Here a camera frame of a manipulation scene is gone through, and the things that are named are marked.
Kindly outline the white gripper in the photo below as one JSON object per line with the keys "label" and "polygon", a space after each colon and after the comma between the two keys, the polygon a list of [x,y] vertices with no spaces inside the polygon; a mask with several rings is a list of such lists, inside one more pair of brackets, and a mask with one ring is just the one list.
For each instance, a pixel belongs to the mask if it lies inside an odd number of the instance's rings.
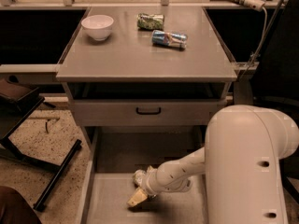
{"label": "white gripper", "polygon": [[130,197],[127,204],[129,207],[135,207],[140,203],[143,203],[148,199],[149,196],[154,196],[158,194],[155,189],[156,170],[150,165],[147,168],[147,172],[143,172],[141,176],[141,188],[137,188],[134,194]]}

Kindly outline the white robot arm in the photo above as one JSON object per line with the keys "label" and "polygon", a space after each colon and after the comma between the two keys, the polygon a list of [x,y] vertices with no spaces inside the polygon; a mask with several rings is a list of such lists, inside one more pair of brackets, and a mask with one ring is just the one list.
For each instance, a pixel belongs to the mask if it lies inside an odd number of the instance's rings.
{"label": "white robot arm", "polygon": [[298,148],[298,126],[270,108],[231,105],[206,128],[205,145],[134,174],[135,207],[163,192],[185,192],[190,177],[206,177],[208,224],[289,224],[279,161]]}

